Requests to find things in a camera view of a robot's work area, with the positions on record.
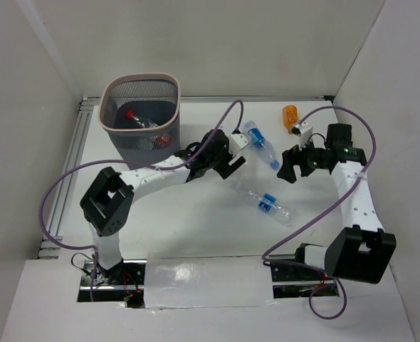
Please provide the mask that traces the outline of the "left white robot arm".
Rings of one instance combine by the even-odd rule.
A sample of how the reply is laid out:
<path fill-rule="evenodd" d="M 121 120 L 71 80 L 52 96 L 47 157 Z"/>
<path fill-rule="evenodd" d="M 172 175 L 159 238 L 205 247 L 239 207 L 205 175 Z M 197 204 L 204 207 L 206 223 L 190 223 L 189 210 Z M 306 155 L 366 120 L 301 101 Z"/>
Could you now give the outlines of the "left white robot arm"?
<path fill-rule="evenodd" d="M 96 246 L 98 277 L 106 284 L 115 284 L 122 278 L 125 263 L 119 231 L 135 201 L 203 177 L 209 170 L 225 180 L 245 162 L 239 153 L 247 146 L 248 138 L 238 131 L 226 135 L 221 129 L 210 130 L 201 142 L 192 143 L 151 167 L 124 172 L 116 172 L 112 167 L 101 170 L 80 201 Z"/>

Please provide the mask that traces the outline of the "blue cap water bottle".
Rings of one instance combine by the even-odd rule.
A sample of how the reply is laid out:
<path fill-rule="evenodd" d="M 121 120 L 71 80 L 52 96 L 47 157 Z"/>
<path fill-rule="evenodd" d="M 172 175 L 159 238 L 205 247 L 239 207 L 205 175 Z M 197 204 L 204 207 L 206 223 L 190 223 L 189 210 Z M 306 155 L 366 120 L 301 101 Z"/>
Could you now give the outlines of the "blue cap water bottle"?
<path fill-rule="evenodd" d="M 275 150 L 270 142 L 260 132 L 256 123 L 249 120 L 243 124 L 243 134 L 248 138 L 259 159 L 272 170 L 280 167 Z"/>

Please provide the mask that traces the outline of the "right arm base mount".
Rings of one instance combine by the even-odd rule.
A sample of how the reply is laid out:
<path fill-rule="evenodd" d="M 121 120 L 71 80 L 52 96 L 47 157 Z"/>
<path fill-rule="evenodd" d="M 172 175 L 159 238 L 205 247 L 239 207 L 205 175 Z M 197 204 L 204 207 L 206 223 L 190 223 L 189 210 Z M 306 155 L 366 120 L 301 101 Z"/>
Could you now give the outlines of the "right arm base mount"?
<path fill-rule="evenodd" d="M 267 261 L 263 265 L 271 271 L 274 299 L 307 298 L 315 289 L 322 287 L 315 296 L 339 296 L 335 282 L 319 272 Z"/>

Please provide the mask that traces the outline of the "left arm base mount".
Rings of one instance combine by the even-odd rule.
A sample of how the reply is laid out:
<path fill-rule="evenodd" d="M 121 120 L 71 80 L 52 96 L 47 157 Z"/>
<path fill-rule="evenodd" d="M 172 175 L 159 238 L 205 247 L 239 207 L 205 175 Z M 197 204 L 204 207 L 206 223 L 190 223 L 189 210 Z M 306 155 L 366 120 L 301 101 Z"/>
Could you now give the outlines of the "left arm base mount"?
<path fill-rule="evenodd" d="M 146 260 L 124 260 L 115 273 L 106 276 L 93 271 L 93 260 L 82 252 L 70 258 L 70 264 L 80 272 L 77 302 L 120 302 L 130 309 L 145 307 L 144 284 Z"/>

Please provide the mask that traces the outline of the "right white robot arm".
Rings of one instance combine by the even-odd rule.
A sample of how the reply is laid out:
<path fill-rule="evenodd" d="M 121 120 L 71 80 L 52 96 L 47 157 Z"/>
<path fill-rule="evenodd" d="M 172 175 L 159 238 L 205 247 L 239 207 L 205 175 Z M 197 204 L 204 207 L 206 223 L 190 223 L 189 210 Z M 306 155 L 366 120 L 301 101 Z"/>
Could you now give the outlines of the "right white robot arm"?
<path fill-rule="evenodd" d="M 313 128 L 308 123 L 294 125 L 291 132 L 299 137 L 299 143 L 283 152 L 277 176 L 294 183 L 295 166 L 303 177 L 315 170 L 327 170 L 342 200 L 341 232 L 327 247 L 301 244 L 293 262 L 294 274 L 309 279 L 319 268 L 330 277 L 379 283 L 397 241 L 384 231 L 375 212 L 364 170 L 367 158 L 364 150 L 352 143 L 351 125 L 328 125 L 324 147 L 314 145 Z"/>

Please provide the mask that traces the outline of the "crushed blue label bottle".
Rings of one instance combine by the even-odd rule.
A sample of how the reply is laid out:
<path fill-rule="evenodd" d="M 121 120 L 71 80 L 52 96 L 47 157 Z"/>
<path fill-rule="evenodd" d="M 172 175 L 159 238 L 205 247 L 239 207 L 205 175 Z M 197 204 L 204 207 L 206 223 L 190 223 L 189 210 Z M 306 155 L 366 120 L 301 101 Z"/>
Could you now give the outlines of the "crushed blue label bottle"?
<path fill-rule="evenodd" d="M 254 184 L 246 180 L 236 181 L 233 184 L 233 189 L 250 207 L 271 217 L 279 224 L 291 225 L 295 213 L 277 197 L 258 190 Z"/>

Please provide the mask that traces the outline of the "red cap clear bottle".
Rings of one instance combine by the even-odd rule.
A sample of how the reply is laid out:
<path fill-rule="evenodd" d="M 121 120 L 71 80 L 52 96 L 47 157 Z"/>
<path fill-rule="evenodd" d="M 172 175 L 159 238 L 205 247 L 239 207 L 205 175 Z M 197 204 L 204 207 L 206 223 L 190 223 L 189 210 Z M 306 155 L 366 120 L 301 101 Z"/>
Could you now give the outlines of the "red cap clear bottle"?
<path fill-rule="evenodd" d="M 125 122 L 129 129 L 150 129 L 158 126 L 158 124 L 152 120 L 136 115 L 134 110 L 126 112 Z"/>

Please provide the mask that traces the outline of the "crushed clear bottle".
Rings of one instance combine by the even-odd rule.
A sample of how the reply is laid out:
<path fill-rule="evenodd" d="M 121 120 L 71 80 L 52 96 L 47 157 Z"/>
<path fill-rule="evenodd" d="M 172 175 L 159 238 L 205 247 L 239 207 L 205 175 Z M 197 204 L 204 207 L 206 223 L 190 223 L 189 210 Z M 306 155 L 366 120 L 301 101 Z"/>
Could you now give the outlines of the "crushed clear bottle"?
<path fill-rule="evenodd" d="M 137 148 L 142 150 L 161 150 L 169 147 L 171 143 L 172 136 L 166 133 L 140 138 L 137 142 Z"/>

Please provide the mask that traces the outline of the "orange plastic bottle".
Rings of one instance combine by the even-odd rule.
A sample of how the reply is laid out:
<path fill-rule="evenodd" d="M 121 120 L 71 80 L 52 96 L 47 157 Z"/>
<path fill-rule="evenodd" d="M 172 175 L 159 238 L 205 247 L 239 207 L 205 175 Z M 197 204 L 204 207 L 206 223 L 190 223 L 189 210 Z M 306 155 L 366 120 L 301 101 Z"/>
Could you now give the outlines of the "orange plastic bottle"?
<path fill-rule="evenodd" d="M 282 110 L 283 125 L 289 134 L 298 121 L 298 109 L 295 105 L 287 105 Z"/>

